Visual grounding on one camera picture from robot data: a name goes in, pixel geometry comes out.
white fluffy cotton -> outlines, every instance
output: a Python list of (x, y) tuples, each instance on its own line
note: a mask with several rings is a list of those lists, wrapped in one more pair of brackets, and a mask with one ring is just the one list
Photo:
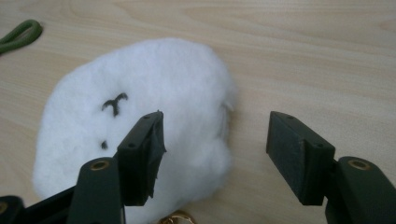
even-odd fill
[[(104, 102), (126, 93), (114, 117)], [(87, 161), (112, 157), (138, 119), (161, 110), (167, 152), (154, 198), (126, 207), (127, 222), (146, 224), (222, 186), (231, 166), (226, 146), (235, 86), (211, 48), (149, 40), (77, 68), (57, 85), (44, 110), (33, 182), (42, 198), (76, 185)], [(108, 149), (102, 149), (106, 141)]]

black marking on cotton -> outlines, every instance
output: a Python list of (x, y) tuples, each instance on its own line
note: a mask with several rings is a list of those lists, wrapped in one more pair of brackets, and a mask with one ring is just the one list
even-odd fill
[(102, 111), (106, 109), (109, 105), (113, 106), (113, 116), (114, 118), (120, 113), (119, 101), (128, 100), (128, 95), (126, 93), (121, 93), (114, 100), (108, 100), (102, 105)]
[(100, 145), (100, 147), (101, 147), (102, 149), (108, 149), (107, 141), (104, 141), (104, 142)]

green cable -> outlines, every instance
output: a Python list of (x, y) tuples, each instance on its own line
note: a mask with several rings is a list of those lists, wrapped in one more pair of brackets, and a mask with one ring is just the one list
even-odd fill
[(38, 21), (28, 20), (19, 24), (8, 35), (0, 39), (0, 54), (19, 49), (33, 43), (43, 32)]

wood grain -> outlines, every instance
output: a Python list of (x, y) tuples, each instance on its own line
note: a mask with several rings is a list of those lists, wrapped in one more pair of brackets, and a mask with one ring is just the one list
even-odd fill
[(27, 19), (31, 46), (0, 56), (0, 195), (31, 184), (41, 113), (65, 74), (101, 54), (165, 36), (211, 46), (237, 83), (224, 189), (186, 207), (199, 223), (326, 223), (265, 154), (269, 113), (292, 114), (396, 184), (395, 1), (0, 1), (0, 36)]

brass screw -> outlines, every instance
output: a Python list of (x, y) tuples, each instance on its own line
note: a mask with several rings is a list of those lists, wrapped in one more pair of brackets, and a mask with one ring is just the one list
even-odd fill
[(106, 169), (110, 163), (108, 161), (97, 161), (91, 165), (91, 170), (92, 171), (99, 171)]
[(371, 166), (369, 163), (365, 162), (365, 161), (360, 161), (360, 160), (350, 160), (347, 162), (350, 166), (352, 166), (353, 168), (359, 169), (359, 170), (363, 170), (363, 171), (367, 171), (371, 169)]
[(164, 217), (157, 224), (177, 224), (179, 219), (186, 220), (190, 224), (197, 224), (197, 222), (190, 214), (180, 210), (177, 210), (168, 217)]

